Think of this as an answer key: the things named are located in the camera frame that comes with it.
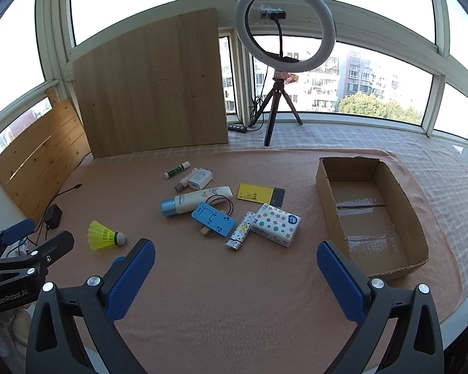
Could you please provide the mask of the gloved left hand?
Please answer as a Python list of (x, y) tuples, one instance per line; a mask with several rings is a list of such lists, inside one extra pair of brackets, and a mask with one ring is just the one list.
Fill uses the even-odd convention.
[(25, 307), (18, 307), (0, 314), (1, 321), (5, 323), (9, 335), (15, 345), (27, 347), (32, 318)]

